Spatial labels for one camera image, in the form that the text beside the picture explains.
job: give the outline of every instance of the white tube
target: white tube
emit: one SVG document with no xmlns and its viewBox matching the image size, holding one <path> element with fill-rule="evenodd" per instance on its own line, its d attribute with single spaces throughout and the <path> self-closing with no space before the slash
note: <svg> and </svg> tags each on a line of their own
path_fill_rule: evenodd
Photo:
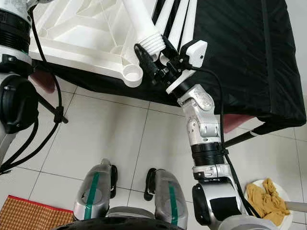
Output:
<svg viewBox="0 0 307 230">
<path fill-rule="evenodd" d="M 181 39 L 181 47 L 193 40 L 196 8 L 197 8 L 197 0 L 190 0 L 186 23 L 184 25 L 183 35 Z"/>
<path fill-rule="evenodd" d="M 188 8 L 189 0 L 181 0 L 176 17 L 169 34 L 168 40 L 172 43 L 172 45 L 177 49 L 179 45 L 179 40 L 183 28 L 184 19 L 186 17 L 186 12 Z"/>
<path fill-rule="evenodd" d="M 164 34 L 169 15 L 171 14 L 174 5 L 174 1 L 175 0 L 165 1 L 163 8 L 159 14 L 159 18 L 155 24 L 155 27 L 160 31 L 161 34 Z"/>
<path fill-rule="evenodd" d="M 122 0 L 132 21 L 139 43 L 150 55 L 165 49 L 160 32 L 154 26 L 142 0 Z"/>
</svg>

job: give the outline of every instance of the black cloth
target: black cloth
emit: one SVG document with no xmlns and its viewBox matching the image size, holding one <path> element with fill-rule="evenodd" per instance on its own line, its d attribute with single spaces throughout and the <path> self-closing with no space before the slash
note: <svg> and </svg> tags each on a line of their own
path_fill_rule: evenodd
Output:
<svg viewBox="0 0 307 230">
<path fill-rule="evenodd" d="M 165 0 L 158 0 L 153 21 Z M 175 0 L 165 35 L 180 1 Z M 208 42 L 203 66 L 221 79 L 226 113 L 257 116 L 265 122 L 259 134 L 301 126 L 306 113 L 295 43 L 285 0 L 198 0 L 194 39 Z M 121 80 L 60 65 L 52 65 L 63 79 L 96 92 L 177 105 L 147 76 L 137 88 Z M 215 101 L 220 95 L 215 79 L 196 72 L 188 79 L 201 84 Z"/>
</svg>

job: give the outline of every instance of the red mat edge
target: red mat edge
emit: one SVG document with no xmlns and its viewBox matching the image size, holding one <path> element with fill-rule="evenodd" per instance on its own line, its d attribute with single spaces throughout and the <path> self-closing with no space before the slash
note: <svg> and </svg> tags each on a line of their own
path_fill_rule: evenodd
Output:
<svg viewBox="0 0 307 230">
<path fill-rule="evenodd" d="M 49 206 L 49 205 L 44 205 L 44 204 L 41 204 L 41 203 L 38 203 L 38 202 L 35 202 L 35 201 L 23 199 L 23 198 L 16 197 L 16 196 L 13 196 L 13 195 L 8 195 L 8 198 L 12 198 L 12 199 L 15 199 L 15 200 L 21 200 L 21 201 L 24 201 L 24 202 L 29 203 L 29 204 L 38 205 L 38 206 L 41 206 L 41 207 L 46 207 L 46 208 L 49 208 L 49 209 L 55 210 L 55 211 L 68 212 L 68 213 L 72 213 L 73 214 L 73 211 L 71 211 L 71 210 L 67 210 L 67 209 L 63 209 L 63 208 L 57 208 L 57 207 L 52 207 L 52 206 Z"/>
</svg>

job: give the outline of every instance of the white plate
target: white plate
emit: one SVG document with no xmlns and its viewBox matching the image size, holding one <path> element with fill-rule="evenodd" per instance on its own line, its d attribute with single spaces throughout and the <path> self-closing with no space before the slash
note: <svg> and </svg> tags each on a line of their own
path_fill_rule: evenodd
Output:
<svg viewBox="0 0 307 230">
<path fill-rule="evenodd" d="M 262 185 L 263 181 L 264 180 L 254 181 L 253 184 L 255 184 L 256 186 L 264 189 L 264 187 Z M 291 201 L 289 199 L 288 194 L 286 193 L 286 191 L 283 188 L 281 188 L 278 184 L 276 184 L 274 182 L 273 182 L 273 184 L 274 184 L 276 191 L 278 192 L 280 198 L 282 198 L 284 201 Z M 245 199 L 248 199 L 248 194 L 247 194 L 246 190 L 245 190 L 245 193 L 244 193 L 244 197 L 245 197 Z M 285 216 L 282 224 L 280 226 L 277 226 L 277 228 L 280 229 L 280 230 L 288 230 L 290 228 L 291 224 L 292 224 L 292 220 L 293 220 L 293 211 L 290 210 L 290 215 Z"/>
</svg>

